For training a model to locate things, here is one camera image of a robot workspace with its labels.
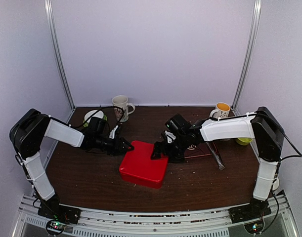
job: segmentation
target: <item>brown tabletop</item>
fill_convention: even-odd
[[[77,108],[70,123],[78,125],[94,108]],[[209,115],[212,107],[137,107],[123,124],[121,135],[128,141],[162,141],[165,122],[176,113],[194,123]],[[115,124],[107,109],[110,126]],[[47,167],[51,184],[61,203],[85,208],[128,212],[162,212],[210,209],[248,203],[253,195],[259,163],[250,146],[232,139],[216,141],[225,164],[220,171],[212,156],[169,163],[160,189],[121,179],[124,156],[90,154],[59,143]]]

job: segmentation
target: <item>dark red box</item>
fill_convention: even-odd
[[[123,180],[159,189],[162,186],[168,157],[151,159],[153,144],[133,141],[134,150],[127,152],[119,171]]]

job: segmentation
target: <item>white wall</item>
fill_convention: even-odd
[[[78,106],[232,103],[254,1],[53,0]]]
[[[267,106],[302,152],[302,0],[263,1],[259,33],[242,97],[241,113]],[[285,141],[283,156],[295,154]],[[302,236],[302,158],[280,169]]]
[[[44,2],[0,0],[0,237],[9,236],[22,195],[32,191],[9,140],[10,129],[30,108],[62,120],[70,113]],[[43,144],[43,157],[51,145]]]

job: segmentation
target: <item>vertical metal post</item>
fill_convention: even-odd
[[[59,71],[59,74],[60,74],[60,77],[61,77],[61,80],[63,83],[63,88],[64,88],[65,94],[67,96],[68,103],[71,107],[71,110],[73,110],[75,108],[75,105],[73,102],[70,88],[69,88],[67,80],[66,80],[62,57],[61,57],[60,49],[58,46],[58,40],[57,40],[57,34],[56,34],[55,22],[54,22],[53,10],[52,10],[52,1],[44,0],[44,3],[45,3],[47,21],[48,21],[48,25],[50,27],[50,32],[51,32],[51,36],[52,36],[52,43],[53,43],[54,52],[55,52],[56,64],[57,64],[58,71]]]
[[[237,87],[237,90],[235,93],[235,97],[234,97],[234,101],[232,104],[232,109],[234,111],[237,110],[238,102],[239,102],[240,96],[242,94],[242,89],[243,89],[243,86],[244,86],[244,83],[245,83],[245,80],[246,80],[246,77],[248,74],[248,70],[250,67],[252,52],[253,52],[253,48],[255,45],[258,29],[259,29],[260,10],[261,10],[261,0],[255,0],[248,47],[247,47],[246,54],[245,54],[245,59],[244,59],[244,64],[243,64],[243,68],[241,71],[239,84],[238,84],[238,87]]]

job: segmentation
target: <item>mug handle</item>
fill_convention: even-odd
[[[218,109],[212,110],[212,111],[210,112],[209,117],[210,117],[210,118],[213,117],[213,115],[214,115],[216,112],[218,112],[218,111],[219,111]]]
[[[131,106],[133,108],[133,110],[131,112],[128,112],[128,115],[130,115],[135,111],[135,106],[132,103],[128,103],[128,106]]]

